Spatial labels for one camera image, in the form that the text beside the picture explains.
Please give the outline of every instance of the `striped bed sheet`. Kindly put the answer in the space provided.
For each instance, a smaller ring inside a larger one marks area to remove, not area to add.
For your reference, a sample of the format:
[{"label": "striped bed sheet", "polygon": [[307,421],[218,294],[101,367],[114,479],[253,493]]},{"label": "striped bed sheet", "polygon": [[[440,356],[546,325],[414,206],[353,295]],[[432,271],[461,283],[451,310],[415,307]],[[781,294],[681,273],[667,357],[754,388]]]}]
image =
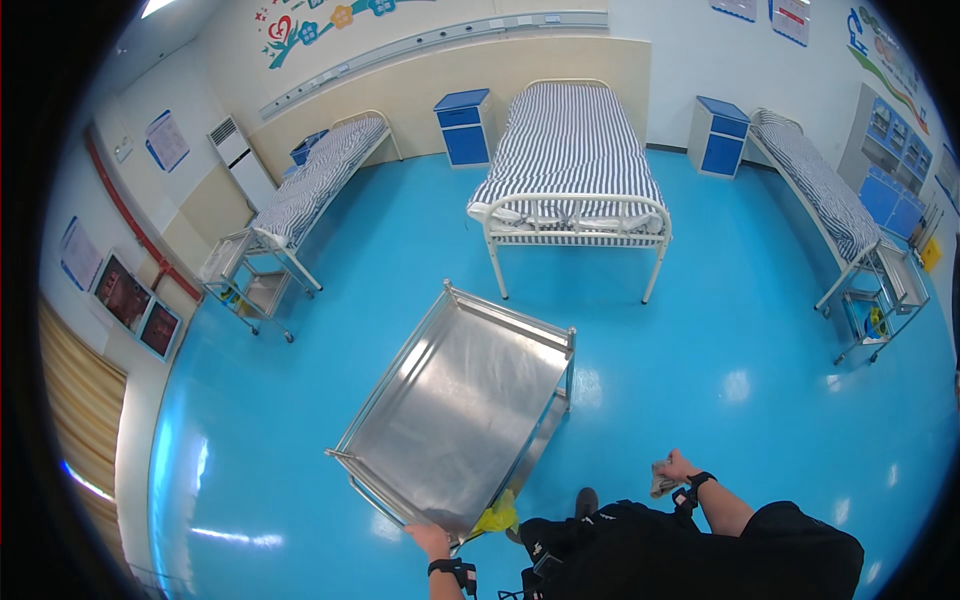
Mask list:
[{"label": "striped bed sheet", "polygon": [[[660,187],[650,173],[643,146],[613,92],[606,87],[575,84],[536,84],[510,104],[507,131],[500,140],[487,178],[477,187],[467,213],[483,221],[488,206],[516,193],[591,193],[642,196],[661,206]],[[658,234],[663,219],[647,204],[626,204],[624,229],[628,233]],[[492,230],[517,231],[498,237],[507,244],[587,244],[603,246],[654,245],[654,240],[625,236],[584,239],[523,235],[534,229],[573,230],[574,201],[519,201],[494,213]],[[618,224],[621,204],[583,203],[583,232],[610,231]]]},{"label": "striped bed sheet", "polygon": [[306,162],[276,191],[274,199],[251,222],[289,240],[296,248],[314,219],[347,184],[360,160],[387,130],[387,122],[369,117],[331,130],[313,148]]},{"label": "striped bed sheet", "polygon": [[840,255],[853,261],[861,251],[883,240],[893,243],[880,230],[860,198],[830,168],[804,134],[783,117],[763,118],[751,125],[751,132],[782,165],[797,187],[809,199],[820,221],[836,243]]}]

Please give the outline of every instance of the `air conditioner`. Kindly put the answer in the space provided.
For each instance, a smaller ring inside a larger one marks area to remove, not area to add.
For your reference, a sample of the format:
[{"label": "air conditioner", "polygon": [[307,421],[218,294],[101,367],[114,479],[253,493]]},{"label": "air conditioner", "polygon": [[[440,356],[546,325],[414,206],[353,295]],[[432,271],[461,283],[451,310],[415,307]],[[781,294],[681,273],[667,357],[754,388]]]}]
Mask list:
[{"label": "air conditioner", "polygon": [[260,212],[266,208],[276,193],[276,186],[232,115],[215,127],[207,137],[220,153],[220,158],[229,169],[233,180],[247,196],[253,210]]}]

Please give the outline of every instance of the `beige curtain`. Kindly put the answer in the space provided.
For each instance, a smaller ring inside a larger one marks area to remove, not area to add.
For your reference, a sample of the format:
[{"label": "beige curtain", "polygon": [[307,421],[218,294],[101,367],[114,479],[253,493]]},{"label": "beige curtain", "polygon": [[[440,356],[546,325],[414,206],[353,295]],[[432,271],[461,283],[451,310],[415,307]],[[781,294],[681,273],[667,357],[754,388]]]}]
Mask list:
[{"label": "beige curtain", "polygon": [[77,483],[77,494],[90,520],[113,558],[130,574],[112,501],[113,463],[127,376],[74,335],[45,299],[40,300],[39,324],[47,397],[63,458],[74,472],[111,498]]}]

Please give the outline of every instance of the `hand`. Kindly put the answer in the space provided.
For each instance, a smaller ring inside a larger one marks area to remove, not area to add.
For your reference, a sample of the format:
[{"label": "hand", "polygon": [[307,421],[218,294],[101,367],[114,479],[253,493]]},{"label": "hand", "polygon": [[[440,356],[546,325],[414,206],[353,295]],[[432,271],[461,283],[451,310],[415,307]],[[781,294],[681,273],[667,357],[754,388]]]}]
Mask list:
[{"label": "hand", "polygon": [[702,472],[703,469],[696,468],[690,464],[690,461],[686,460],[684,456],[680,453],[679,448],[674,448],[670,450],[670,453],[667,455],[670,464],[664,465],[657,469],[657,475],[666,475],[674,481],[680,481],[682,483],[689,484],[690,477],[696,475],[699,472]]},{"label": "hand", "polygon": [[440,525],[410,523],[403,531],[410,534],[420,550],[426,553],[426,559],[430,563],[450,558],[450,536]]}]

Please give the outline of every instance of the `glossy blue vinyl floor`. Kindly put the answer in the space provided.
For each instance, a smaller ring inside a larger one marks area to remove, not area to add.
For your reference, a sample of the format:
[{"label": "glossy blue vinyl floor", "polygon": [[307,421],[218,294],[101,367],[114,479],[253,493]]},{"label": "glossy blue vinyl floor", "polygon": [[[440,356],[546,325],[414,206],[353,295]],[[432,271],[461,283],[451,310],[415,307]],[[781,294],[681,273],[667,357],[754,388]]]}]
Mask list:
[{"label": "glossy blue vinyl floor", "polygon": [[[650,464],[678,446],[755,509],[796,502],[866,551],[858,598],[890,577],[933,506],[957,443],[953,356],[936,299],[876,364],[843,311],[812,310],[836,266],[776,173],[695,174],[650,151],[674,223],[654,253],[502,248],[505,303],[578,331],[578,393],[517,500],[562,519],[583,486],[601,503],[652,500]],[[418,548],[324,456],[442,289],[501,301],[464,211],[483,170],[425,156],[362,169],[303,258],[324,285],[287,292],[250,332],[209,299],[173,368],[151,464],[154,570],[198,598],[427,597]],[[708,531],[701,515],[703,531]],[[502,534],[470,542],[481,599],[528,566]]]}]

